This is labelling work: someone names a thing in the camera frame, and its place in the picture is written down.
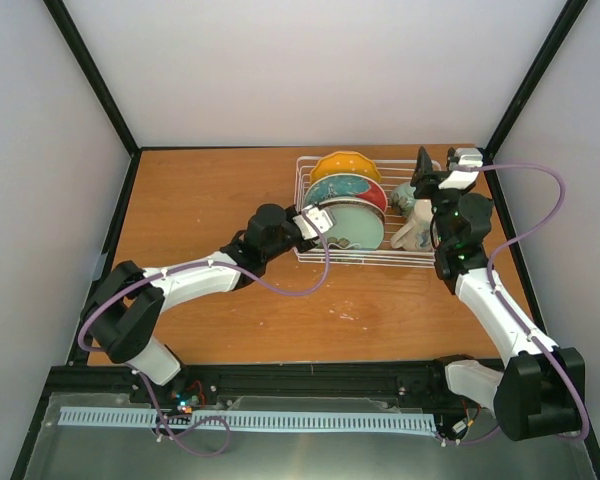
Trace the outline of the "red teal patterned plate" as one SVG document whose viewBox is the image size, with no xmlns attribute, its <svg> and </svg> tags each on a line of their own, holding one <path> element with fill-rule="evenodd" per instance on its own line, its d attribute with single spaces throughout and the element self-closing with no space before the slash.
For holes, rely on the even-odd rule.
<svg viewBox="0 0 600 480">
<path fill-rule="evenodd" d="M 385 211 L 388 207 L 387 194 L 378 182 L 353 173 L 333 174 L 316 181 L 307 190 L 303 205 L 319 204 L 339 197 L 365 200 L 381 211 Z"/>
</svg>

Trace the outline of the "white bottom plate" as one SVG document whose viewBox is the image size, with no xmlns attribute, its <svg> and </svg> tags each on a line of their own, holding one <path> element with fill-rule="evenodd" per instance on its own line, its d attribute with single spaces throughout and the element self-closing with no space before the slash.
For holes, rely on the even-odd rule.
<svg viewBox="0 0 600 480">
<path fill-rule="evenodd" d="M 337 205 L 360 207 L 372 212 L 382 223 L 385 223 L 386 221 L 385 213 L 383 210 L 381 210 L 375 204 L 360 198 L 335 197 L 332 199 L 322 201 L 320 205 L 324 207 L 334 207 Z"/>
</svg>

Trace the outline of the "mint green flower plate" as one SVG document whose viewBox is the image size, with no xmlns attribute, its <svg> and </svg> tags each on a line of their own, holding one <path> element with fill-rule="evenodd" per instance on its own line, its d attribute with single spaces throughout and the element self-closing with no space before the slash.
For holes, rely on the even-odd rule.
<svg viewBox="0 0 600 480">
<path fill-rule="evenodd" d="M 381 246 L 384 223 L 372 212 L 344 205 L 328 208 L 336 219 L 336 225 L 326 234 L 331 245 L 354 250 L 376 250 Z"/>
</svg>

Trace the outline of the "orange dotted plate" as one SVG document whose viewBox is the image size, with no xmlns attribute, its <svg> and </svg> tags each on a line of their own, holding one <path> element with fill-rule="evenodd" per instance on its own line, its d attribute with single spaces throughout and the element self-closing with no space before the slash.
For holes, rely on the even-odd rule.
<svg viewBox="0 0 600 480">
<path fill-rule="evenodd" d="M 354 151 L 336 151 L 322 157 L 309 174 L 310 182 L 334 174 L 357 174 L 372 179 L 378 183 L 382 180 L 376 164 L 366 156 Z"/>
</svg>

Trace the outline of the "cream dragon mug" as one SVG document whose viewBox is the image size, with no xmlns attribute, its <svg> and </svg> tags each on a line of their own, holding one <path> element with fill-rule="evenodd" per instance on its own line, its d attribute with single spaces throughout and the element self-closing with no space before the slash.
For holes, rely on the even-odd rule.
<svg viewBox="0 0 600 480">
<path fill-rule="evenodd" d="M 430 200 L 417 200 L 403 225 L 391 238 L 394 249 L 428 252 L 432 248 L 430 227 L 433 218 Z"/>
</svg>

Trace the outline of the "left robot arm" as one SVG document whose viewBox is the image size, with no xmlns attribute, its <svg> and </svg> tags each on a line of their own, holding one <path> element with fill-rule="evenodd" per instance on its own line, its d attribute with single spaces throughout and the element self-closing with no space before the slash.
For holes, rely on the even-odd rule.
<svg viewBox="0 0 600 480">
<path fill-rule="evenodd" d="M 164 401 L 177 402 L 188 378 L 183 362 L 154 335 L 159 317 L 180 304 L 260 283 L 268 263 L 282 254 L 326 247 L 335 224 L 326 207 L 264 204 L 227 245 L 199 260 L 146 269 L 122 262 L 87 301 L 77 344 L 143 374 Z"/>
</svg>

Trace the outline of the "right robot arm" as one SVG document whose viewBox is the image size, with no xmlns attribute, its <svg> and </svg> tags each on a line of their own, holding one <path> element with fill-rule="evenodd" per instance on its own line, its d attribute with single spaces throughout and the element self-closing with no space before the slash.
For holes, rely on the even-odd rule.
<svg viewBox="0 0 600 480">
<path fill-rule="evenodd" d="M 497 371 L 477 360 L 449 360 L 446 387 L 490 411 L 512 441 L 549 435 L 583 440 L 591 428 L 583 357 L 533 323 L 502 284 L 496 256 L 485 252 L 494 202 L 473 188 L 488 169 L 475 148 L 450 149 L 443 170 L 420 148 L 411 179 L 415 198 L 431 203 L 436 275 L 480 322 L 504 366 Z"/>
</svg>

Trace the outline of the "mint green floral bowl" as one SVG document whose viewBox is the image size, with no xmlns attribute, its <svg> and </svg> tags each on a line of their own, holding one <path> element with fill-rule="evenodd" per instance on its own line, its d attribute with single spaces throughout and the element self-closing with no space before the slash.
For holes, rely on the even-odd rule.
<svg viewBox="0 0 600 480">
<path fill-rule="evenodd" d="M 409 182 L 396 186 L 389 195 L 389 206 L 404 218 L 411 214 L 416 203 L 415 188 Z"/>
</svg>

